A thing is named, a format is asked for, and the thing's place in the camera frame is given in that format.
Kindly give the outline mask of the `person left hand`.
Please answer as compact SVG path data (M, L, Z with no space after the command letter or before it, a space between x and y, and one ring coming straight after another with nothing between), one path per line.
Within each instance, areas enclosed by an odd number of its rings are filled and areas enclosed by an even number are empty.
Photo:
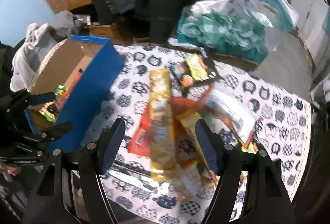
M16 166L15 167L7 166L3 162L0 162L0 170L5 171L9 175L12 175L15 177L16 175L18 175L21 172L22 168L16 167Z

